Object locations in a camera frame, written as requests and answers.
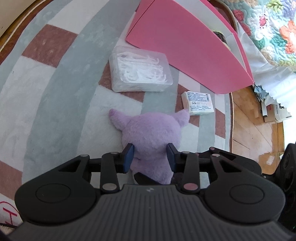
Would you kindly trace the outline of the white bed skirt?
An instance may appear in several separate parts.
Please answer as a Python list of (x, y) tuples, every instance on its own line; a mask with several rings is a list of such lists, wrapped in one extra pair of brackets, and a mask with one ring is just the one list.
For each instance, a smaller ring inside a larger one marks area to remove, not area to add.
[(272, 66), (252, 42), (239, 22), (237, 34), (246, 53), (254, 81), (269, 93), (279, 104), (295, 112), (295, 73), (285, 67)]

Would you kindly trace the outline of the small white tissue pack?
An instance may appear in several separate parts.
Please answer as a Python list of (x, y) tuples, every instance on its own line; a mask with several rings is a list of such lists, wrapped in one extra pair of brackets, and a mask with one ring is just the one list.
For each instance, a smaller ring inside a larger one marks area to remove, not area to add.
[(189, 111), (190, 116), (206, 115), (214, 112), (210, 94), (185, 91), (181, 95), (184, 109)]

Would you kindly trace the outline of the green yarn ball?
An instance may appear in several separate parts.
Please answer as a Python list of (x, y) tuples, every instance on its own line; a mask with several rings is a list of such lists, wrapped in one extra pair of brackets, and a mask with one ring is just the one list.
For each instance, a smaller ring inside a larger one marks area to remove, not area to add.
[(221, 32), (213, 31), (213, 33), (214, 33), (214, 34), (215, 34), (215, 35), (221, 40), (221, 42), (222, 42), (225, 46), (229, 47), (228, 44), (227, 44), (227, 41), (226, 41), (225, 36), (224, 36)]

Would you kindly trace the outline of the papers under bed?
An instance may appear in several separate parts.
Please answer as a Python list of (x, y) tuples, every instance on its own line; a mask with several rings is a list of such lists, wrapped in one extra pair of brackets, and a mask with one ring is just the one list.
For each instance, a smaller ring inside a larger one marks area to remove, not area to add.
[(273, 99), (261, 85), (252, 85), (253, 91), (261, 106), (261, 113), (265, 123), (281, 123), (292, 115), (286, 108)]

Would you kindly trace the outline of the white paper red letter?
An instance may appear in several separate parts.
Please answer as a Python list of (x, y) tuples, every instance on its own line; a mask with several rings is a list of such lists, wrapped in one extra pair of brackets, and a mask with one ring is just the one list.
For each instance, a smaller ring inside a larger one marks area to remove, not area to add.
[(23, 222), (15, 202), (3, 194), (0, 196), (0, 221), (8, 226), (19, 226)]

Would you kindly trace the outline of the pink cardboard box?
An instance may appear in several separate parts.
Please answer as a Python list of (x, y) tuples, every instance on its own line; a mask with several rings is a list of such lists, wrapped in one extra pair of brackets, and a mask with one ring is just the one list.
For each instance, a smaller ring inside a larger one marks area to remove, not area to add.
[[(221, 32), (229, 47), (213, 31)], [(141, 1), (125, 40), (164, 53), (170, 65), (214, 93), (253, 85), (236, 31), (208, 1)]]

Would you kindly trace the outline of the purple plush toy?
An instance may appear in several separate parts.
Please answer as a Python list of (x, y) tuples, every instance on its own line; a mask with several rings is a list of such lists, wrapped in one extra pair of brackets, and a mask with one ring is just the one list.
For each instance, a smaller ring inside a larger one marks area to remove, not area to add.
[(167, 144), (180, 146), (182, 128), (189, 123), (186, 109), (174, 114), (144, 113), (128, 116), (111, 109), (109, 119), (122, 133), (122, 145), (134, 145), (130, 169), (133, 175), (141, 173), (159, 184), (170, 184), (173, 171), (167, 158)]

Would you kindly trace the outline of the checkered grey rug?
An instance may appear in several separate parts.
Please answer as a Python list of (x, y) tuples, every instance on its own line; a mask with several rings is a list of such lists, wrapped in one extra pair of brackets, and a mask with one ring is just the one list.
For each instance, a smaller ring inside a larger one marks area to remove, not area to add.
[(52, 1), (1, 63), (1, 194), (81, 154), (121, 151), (108, 112), (171, 114), (208, 89), (171, 68), (164, 92), (111, 90), (109, 56), (124, 46), (138, 1)]

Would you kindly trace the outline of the floral quilt bedspread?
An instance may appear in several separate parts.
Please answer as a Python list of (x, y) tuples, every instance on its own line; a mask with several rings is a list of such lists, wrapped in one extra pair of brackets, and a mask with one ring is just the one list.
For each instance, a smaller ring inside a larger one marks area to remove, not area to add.
[(255, 46), (273, 66), (295, 72), (295, 1), (224, 1)]

